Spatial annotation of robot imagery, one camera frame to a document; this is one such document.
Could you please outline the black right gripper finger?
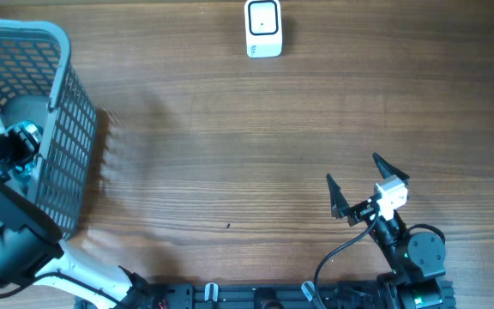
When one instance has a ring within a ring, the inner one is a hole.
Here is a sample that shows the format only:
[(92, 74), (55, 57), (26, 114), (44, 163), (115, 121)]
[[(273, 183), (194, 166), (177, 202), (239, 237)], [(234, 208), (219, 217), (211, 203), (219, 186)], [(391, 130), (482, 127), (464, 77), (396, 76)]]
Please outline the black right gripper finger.
[(399, 168), (388, 163), (377, 152), (374, 152), (372, 154), (372, 158), (373, 158), (373, 160), (377, 166), (379, 173), (382, 175), (382, 177), (384, 179), (391, 177), (393, 175), (397, 176), (400, 180), (409, 180), (410, 179), (410, 177), (406, 173), (402, 172)]
[(331, 204), (331, 214), (334, 218), (341, 219), (350, 209), (349, 203), (341, 193), (341, 188), (335, 182), (330, 173), (326, 175)]

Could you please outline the teal mouthwash bottle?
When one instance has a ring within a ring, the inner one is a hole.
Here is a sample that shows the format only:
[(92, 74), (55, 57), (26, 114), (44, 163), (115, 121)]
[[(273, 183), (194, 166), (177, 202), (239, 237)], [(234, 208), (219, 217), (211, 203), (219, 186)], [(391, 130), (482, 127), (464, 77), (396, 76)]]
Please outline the teal mouthwash bottle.
[(37, 165), (35, 157), (39, 153), (43, 128), (28, 120), (14, 124), (8, 133), (13, 141), (13, 175), (26, 190)]

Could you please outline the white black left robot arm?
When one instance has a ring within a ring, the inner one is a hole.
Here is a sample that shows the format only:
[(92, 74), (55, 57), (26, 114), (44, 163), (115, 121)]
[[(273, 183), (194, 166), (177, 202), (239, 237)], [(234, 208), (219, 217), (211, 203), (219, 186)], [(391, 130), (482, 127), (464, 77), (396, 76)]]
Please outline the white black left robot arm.
[(96, 308), (154, 308), (150, 284), (120, 266), (96, 261), (63, 240), (42, 210), (0, 180), (0, 299), (32, 285), (73, 294)]

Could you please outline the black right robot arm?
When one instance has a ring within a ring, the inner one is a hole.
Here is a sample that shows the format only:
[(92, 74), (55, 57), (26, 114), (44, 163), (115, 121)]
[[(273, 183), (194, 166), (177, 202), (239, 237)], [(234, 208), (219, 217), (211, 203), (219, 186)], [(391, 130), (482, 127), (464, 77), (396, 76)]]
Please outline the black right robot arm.
[(313, 301), (322, 301), (319, 275), (324, 264), (339, 252), (370, 236), (385, 257), (390, 272), (373, 281), (338, 282), (335, 290), (339, 308), (444, 308), (445, 287), (439, 278), (446, 274), (446, 238), (428, 224), (408, 227), (398, 209), (407, 204), (410, 177), (377, 153), (372, 155), (382, 180), (364, 201), (349, 205), (340, 186), (326, 175), (330, 208), (336, 219), (346, 218), (353, 227), (367, 228), (355, 238), (333, 249), (316, 267)]

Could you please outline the white barcode scanner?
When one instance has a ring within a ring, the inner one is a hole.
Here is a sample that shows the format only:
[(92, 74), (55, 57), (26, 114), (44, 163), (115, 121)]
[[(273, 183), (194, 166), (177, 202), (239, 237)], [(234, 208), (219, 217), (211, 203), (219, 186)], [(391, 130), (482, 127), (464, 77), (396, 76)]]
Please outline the white barcode scanner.
[(244, 4), (246, 54), (274, 58), (282, 53), (283, 35), (279, 0), (248, 0)]

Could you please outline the grey plastic mesh basket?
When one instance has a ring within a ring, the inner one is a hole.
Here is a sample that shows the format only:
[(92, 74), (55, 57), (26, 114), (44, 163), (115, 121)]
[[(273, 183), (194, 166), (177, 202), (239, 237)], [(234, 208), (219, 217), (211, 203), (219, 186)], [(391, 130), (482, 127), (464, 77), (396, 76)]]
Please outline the grey plastic mesh basket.
[(58, 25), (0, 20), (0, 128), (31, 125), (40, 146), (8, 185), (45, 211), (65, 239), (77, 229), (98, 124), (70, 59)]

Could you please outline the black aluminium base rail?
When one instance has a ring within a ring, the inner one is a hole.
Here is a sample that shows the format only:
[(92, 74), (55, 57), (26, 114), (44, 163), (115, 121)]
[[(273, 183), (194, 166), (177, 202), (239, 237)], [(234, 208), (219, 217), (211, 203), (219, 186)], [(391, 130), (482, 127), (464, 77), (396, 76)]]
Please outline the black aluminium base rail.
[[(347, 308), (446, 308), (457, 307), (451, 282), (441, 281), (441, 291), (420, 285), (400, 288), (395, 299), (387, 302), (384, 288), (376, 282), (338, 282), (322, 285), (322, 305), (332, 309)], [(205, 293), (205, 287), (192, 284), (158, 285), (152, 308), (318, 308), (319, 305), (299, 285), (229, 285), (218, 287), (217, 298)]]

